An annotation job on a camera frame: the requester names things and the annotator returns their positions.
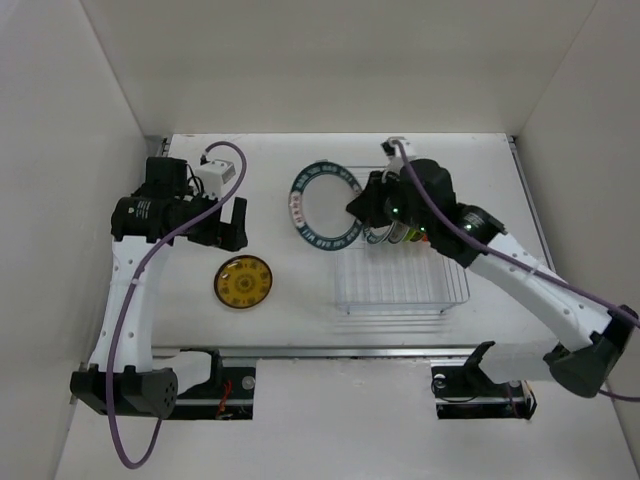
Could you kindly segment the yellow patterned plate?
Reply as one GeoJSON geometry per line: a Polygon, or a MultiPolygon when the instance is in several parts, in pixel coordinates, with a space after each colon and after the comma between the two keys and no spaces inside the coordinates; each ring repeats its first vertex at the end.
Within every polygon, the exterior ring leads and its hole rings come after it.
{"type": "Polygon", "coordinates": [[[271,292],[274,276],[269,265],[254,255],[235,256],[217,270],[212,289],[226,307],[247,310],[262,303],[271,292]]]}

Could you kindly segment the white plate orange sunburst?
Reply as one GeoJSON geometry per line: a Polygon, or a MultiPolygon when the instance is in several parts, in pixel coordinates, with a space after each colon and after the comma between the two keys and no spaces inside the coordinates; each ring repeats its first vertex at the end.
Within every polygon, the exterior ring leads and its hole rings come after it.
{"type": "Polygon", "coordinates": [[[387,238],[390,244],[400,243],[406,235],[406,226],[401,223],[395,223],[387,238]]]}

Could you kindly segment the lime green plate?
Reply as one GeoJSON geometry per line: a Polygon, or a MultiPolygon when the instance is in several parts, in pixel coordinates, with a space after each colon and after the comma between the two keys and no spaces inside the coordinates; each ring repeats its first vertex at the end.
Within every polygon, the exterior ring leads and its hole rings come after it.
{"type": "Polygon", "coordinates": [[[412,237],[414,236],[414,234],[415,234],[415,230],[412,229],[412,228],[409,228],[407,233],[405,234],[405,236],[403,238],[403,241],[404,242],[410,242],[412,237]]]}

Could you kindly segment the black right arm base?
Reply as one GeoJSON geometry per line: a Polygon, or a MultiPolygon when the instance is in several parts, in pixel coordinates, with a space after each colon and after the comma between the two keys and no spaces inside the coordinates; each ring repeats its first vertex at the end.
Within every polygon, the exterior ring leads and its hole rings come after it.
{"type": "Polygon", "coordinates": [[[524,381],[494,383],[480,363],[494,341],[481,343],[463,362],[431,364],[430,389],[439,420],[517,419],[529,421],[538,406],[524,381]]]}

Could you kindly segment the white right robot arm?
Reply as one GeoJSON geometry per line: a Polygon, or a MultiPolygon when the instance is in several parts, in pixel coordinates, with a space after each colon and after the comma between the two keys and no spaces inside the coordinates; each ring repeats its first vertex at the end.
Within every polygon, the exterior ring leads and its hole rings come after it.
{"type": "Polygon", "coordinates": [[[346,210],[367,227],[397,222],[420,231],[438,253],[499,287],[554,334],[539,345],[482,342],[463,369],[470,391],[545,380],[583,398],[599,393],[631,337],[631,309],[601,306],[565,289],[501,222],[458,202],[449,172],[437,162],[416,159],[397,173],[372,172],[346,210]]]}

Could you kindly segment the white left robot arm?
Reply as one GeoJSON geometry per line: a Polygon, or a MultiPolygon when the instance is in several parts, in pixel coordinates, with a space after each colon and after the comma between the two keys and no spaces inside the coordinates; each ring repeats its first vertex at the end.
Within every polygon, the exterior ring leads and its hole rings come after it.
{"type": "Polygon", "coordinates": [[[70,380],[71,393],[95,412],[106,414],[111,389],[116,415],[167,419],[184,391],[192,387],[209,397],[223,387],[224,373],[209,354],[181,352],[156,362],[151,340],[159,283],[172,250],[162,238],[196,219],[182,234],[189,242],[228,252],[247,246],[246,199],[235,198],[228,223],[219,212],[201,216],[217,207],[235,174],[230,161],[202,158],[191,168],[182,159],[150,157],[142,185],[117,202],[104,320],[87,368],[70,380]]]}

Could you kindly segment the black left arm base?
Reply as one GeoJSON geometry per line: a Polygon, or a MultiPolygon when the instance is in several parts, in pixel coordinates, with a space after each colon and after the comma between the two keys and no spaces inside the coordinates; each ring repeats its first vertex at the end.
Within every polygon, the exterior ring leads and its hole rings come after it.
{"type": "Polygon", "coordinates": [[[208,381],[180,394],[169,420],[252,420],[256,368],[217,361],[208,381]]]}

